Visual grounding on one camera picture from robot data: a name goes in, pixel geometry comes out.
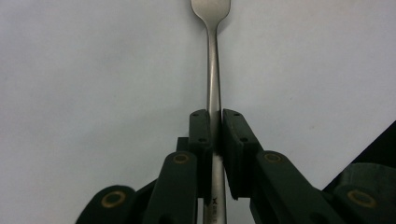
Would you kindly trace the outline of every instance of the metal fork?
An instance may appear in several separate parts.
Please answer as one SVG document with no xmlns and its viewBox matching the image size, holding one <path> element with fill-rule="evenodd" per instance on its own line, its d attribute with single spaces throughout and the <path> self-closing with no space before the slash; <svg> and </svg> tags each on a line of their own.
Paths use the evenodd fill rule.
<svg viewBox="0 0 396 224">
<path fill-rule="evenodd" d="M 194 13 L 201 18 L 207 31 L 207 101 L 210 132 L 215 153 L 212 164 L 212 200 L 204 204 L 204 224 L 226 224 L 224 168 L 217 154 L 221 127 L 221 100 L 219 82 L 219 54 L 217 30 L 219 23 L 230 12 L 231 0 L 191 0 Z"/>
</svg>

